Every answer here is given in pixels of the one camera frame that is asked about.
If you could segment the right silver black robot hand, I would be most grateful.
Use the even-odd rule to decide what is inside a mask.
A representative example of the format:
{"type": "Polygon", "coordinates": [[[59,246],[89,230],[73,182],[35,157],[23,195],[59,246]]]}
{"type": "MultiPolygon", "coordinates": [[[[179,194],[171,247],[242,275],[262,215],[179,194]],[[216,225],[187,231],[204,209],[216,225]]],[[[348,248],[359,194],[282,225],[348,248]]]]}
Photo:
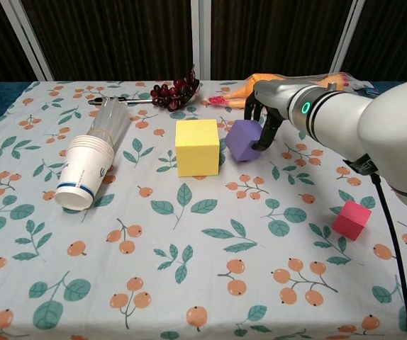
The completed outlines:
{"type": "Polygon", "coordinates": [[[288,105],[299,89],[292,81],[261,80],[254,85],[245,100],[244,119],[258,121],[263,108],[267,110],[267,118],[260,138],[252,145],[253,150],[263,152],[269,148],[281,124],[289,119],[288,105]]]}

